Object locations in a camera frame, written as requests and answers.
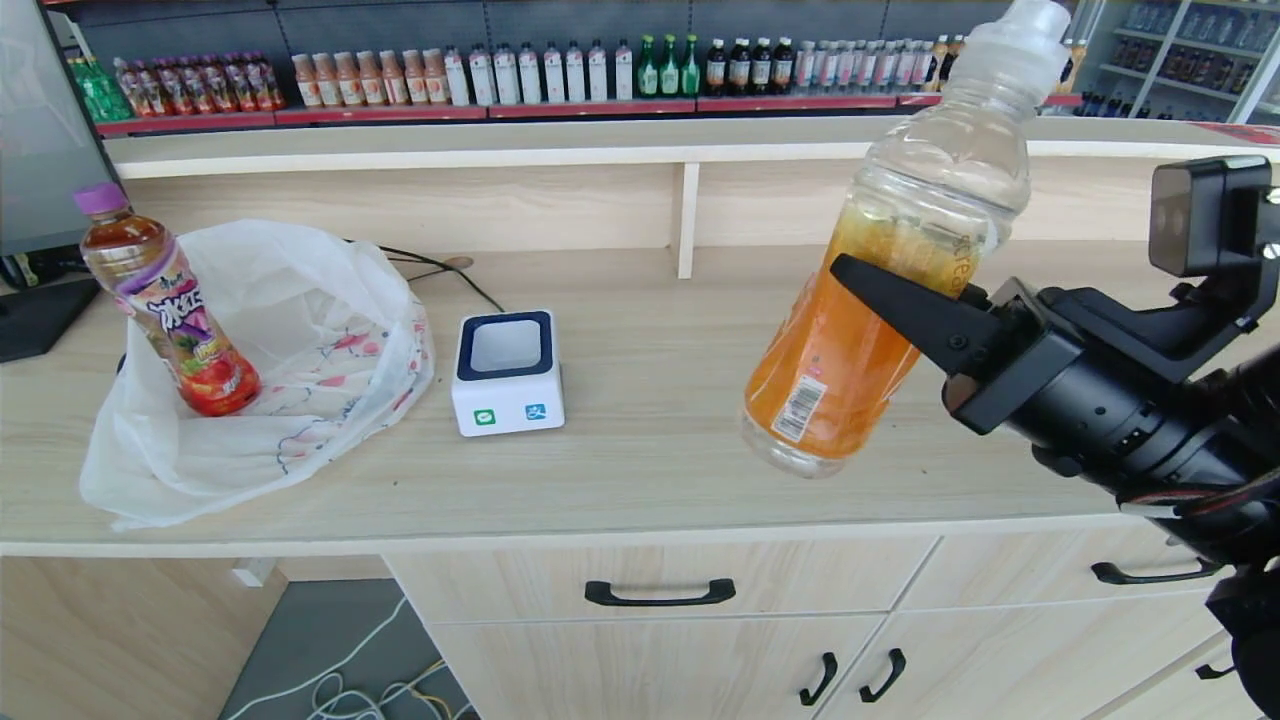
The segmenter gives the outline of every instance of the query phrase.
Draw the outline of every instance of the computer monitor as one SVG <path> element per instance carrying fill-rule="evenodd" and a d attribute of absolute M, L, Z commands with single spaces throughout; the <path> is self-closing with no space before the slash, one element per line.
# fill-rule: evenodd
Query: computer monitor
<path fill-rule="evenodd" d="M 41 284 L 41 252 L 74 246 L 88 220 L 72 193 L 118 182 L 40 0 L 0 4 L 0 363 L 42 355 L 97 291 L 92 278 Z"/>

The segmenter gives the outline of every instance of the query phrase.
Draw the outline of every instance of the floor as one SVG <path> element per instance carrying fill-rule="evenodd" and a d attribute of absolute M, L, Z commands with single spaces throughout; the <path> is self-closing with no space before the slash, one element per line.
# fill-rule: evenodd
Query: floor
<path fill-rule="evenodd" d="M 289 689 L 346 657 L 392 614 L 402 597 L 394 580 L 291 583 L 244 664 L 220 720 L 230 720 L 255 698 Z M 344 689 L 362 691 L 376 701 L 387 685 L 415 678 L 439 659 L 440 653 L 406 603 L 396 619 L 342 669 Z M 288 697 L 257 703 L 236 720 L 305 720 L 312 712 L 314 687 L 312 683 Z M 337 687 L 330 680 L 319 701 L 334 697 Z M 447 669 L 419 683 L 417 689 L 442 698 L 453 716 L 467 703 Z M 436 715 L 425 705 L 406 692 L 383 712 L 387 720 L 435 720 Z M 355 712 L 366 707 L 367 703 L 348 697 L 330 712 Z M 439 716 L 445 717 L 443 708 Z M 465 717 L 477 716 L 467 714 Z"/>

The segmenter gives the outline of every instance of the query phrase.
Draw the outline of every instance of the black handle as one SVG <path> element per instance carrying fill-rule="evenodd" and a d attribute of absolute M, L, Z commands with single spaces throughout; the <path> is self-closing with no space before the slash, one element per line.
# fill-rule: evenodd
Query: black handle
<path fill-rule="evenodd" d="M 613 594 L 613 585 L 604 580 L 588 580 L 588 602 L 603 605 L 605 607 L 684 607 L 686 605 L 718 605 L 737 594 L 733 580 L 719 578 L 707 583 L 707 594 L 703 597 L 678 597 L 671 600 L 627 600 Z"/>
<path fill-rule="evenodd" d="M 902 648 L 895 647 L 888 651 L 888 661 L 891 665 L 888 679 L 884 680 L 881 689 L 872 692 L 870 685 L 863 685 L 858 689 L 858 696 L 863 698 L 863 702 L 876 702 L 877 700 L 884 697 L 884 693 L 887 693 L 888 689 L 893 687 L 893 683 L 902 676 L 902 673 L 906 670 L 906 656 L 902 655 Z"/>
<path fill-rule="evenodd" d="M 1208 664 L 1201 665 L 1196 669 L 1196 676 L 1201 680 L 1216 680 L 1219 678 L 1225 678 L 1231 673 L 1235 673 L 1235 665 L 1231 665 L 1226 670 L 1215 670 L 1210 667 Z"/>
<path fill-rule="evenodd" d="M 1222 569 L 1222 566 L 1217 562 L 1204 560 L 1203 557 L 1197 557 L 1196 560 L 1201 565 L 1199 570 L 1176 573 L 1174 575 L 1130 575 L 1120 568 L 1116 568 L 1115 562 L 1094 562 L 1089 566 L 1089 570 L 1093 570 L 1093 575 L 1108 585 L 1149 585 L 1155 583 L 1176 583 L 1180 580 L 1208 578 Z"/>
<path fill-rule="evenodd" d="M 840 664 L 836 662 L 835 652 L 822 653 L 822 682 L 818 683 L 818 689 L 809 692 L 809 688 L 800 691 L 800 705 L 805 707 L 813 707 L 818 705 L 818 698 L 822 693 L 827 691 L 827 685 L 836 679 L 836 671 L 840 670 Z"/>

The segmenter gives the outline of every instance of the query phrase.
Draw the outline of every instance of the bottle cap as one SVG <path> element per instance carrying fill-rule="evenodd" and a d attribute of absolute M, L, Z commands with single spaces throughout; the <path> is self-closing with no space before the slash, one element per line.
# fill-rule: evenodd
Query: bottle cap
<path fill-rule="evenodd" d="M 1070 51 L 1062 33 L 1071 23 L 1053 0 L 1014 0 L 1005 14 L 969 35 L 965 51 L 951 67 L 951 79 L 992 78 L 1030 92 L 1039 105 L 1062 74 Z M 964 42 L 963 35 L 956 42 Z"/>
<path fill-rule="evenodd" d="M 79 208 L 79 211 L 86 215 L 114 213 L 129 206 L 129 199 L 125 197 L 120 186 L 114 182 L 100 182 L 82 187 L 72 197 L 76 200 L 76 206 Z"/>

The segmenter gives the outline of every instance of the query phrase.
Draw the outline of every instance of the wooden cabinet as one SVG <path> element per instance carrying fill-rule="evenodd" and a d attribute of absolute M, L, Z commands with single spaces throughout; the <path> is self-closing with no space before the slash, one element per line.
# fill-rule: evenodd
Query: wooden cabinet
<path fill-rule="evenodd" d="M 0 559 L 0 717 L 214 720 L 285 585 L 233 565 Z"/>
<path fill-rule="evenodd" d="M 1231 667 L 1226 633 L 1219 635 L 1146 683 L 1120 696 L 1085 720 L 1256 720 L 1262 712 L 1240 687 L 1235 673 L 1202 679 L 1196 669 Z"/>
<path fill-rule="evenodd" d="M 1149 523 L 1094 530 L 947 536 L 902 600 L 905 610 L 1023 605 L 1162 594 L 1213 587 L 1219 577 L 1112 585 L 1089 569 L 1112 562 L 1133 575 L 1198 569 L 1196 555 L 1170 546 Z"/>
<path fill-rule="evenodd" d="M 806 720 L 882 615 L 431 625 L 484 720 Z M 829 694 L 827 688 L 819 702 Z"/>
<path fill-rule="evenodd" d="M 1201 593 L 895 614 L 819 720 L 1079 720 L 1212 637 Z M 876 703 L 888 653 L 906 669 Z"/>
<path fill-rule="evenodd" d="M 936 537 L 566 547 L 388 555 L 426 623 L 886 611 Z M 696 598 L 732 580 L 733 597 L 675 607 L 602 606 L 586 583 L 623 600 Z"/>

